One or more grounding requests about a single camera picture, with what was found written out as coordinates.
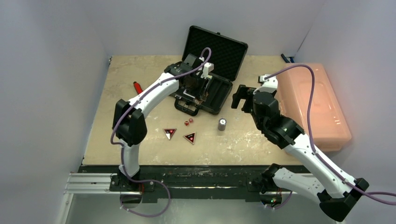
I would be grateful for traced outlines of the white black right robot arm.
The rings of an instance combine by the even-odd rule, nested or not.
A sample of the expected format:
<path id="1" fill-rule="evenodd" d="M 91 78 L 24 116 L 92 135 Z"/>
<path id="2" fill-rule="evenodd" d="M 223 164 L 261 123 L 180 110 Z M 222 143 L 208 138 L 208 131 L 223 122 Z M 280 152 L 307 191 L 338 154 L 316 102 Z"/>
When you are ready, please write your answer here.
<path id="1" fill-rule="evenodd" d="M 331 219 L 342 222 L 361 198 L 369 183 L 341 169 L 310 142 L 309 136 L 293 119 L 283 116 L 274 93 L 255 92 L 255 88 L 240 85 L 231 107 L 237 108 L 245 100 L 242 111 L 252 115 L 256 128 L 267 140 L 297 158 L 314 176 L 307 178 L 286 167 L 271 164 L 261 180 L 252 184 L 262 193 L 283 188 L 296 192 L 317 203 Z"/>

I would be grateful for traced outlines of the grey purple poker chip stack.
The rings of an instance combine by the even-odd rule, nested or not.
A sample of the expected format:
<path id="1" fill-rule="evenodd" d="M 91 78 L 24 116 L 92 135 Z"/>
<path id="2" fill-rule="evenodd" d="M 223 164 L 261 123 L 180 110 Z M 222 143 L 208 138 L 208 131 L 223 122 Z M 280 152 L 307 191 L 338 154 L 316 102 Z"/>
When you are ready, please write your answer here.
<path id="1" fill-rule="evenodd" d="M 220 118 L 218 121 L 218 130 L 224 131 L 226 129 L 227 120 L 225 118 Z"/>

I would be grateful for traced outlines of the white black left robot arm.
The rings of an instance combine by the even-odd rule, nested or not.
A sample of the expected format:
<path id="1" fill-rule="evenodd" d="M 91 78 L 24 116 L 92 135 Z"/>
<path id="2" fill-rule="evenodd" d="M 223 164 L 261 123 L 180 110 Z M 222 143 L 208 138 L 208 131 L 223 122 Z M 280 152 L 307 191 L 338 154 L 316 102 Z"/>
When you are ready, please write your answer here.
<path id="1" fill-rule="evenodd" d="M 146 118 L 167 96 L 180 88 L 180 82 L 187 78 L 206 81 L 206 76 L 213 70 L 209 62 L 212 52 L 205 48 L 199 57 L 189 54 L 183 61 L 171 64 L 164 69 L 159 78 L 142 93 L 125 101 L 120 99 L 115 105 L 110 143 L 121 148 L 119 170 L 121 185 L 128 191 L 144 183 L 139 180 L 139 147 L 147 135 Z"/>

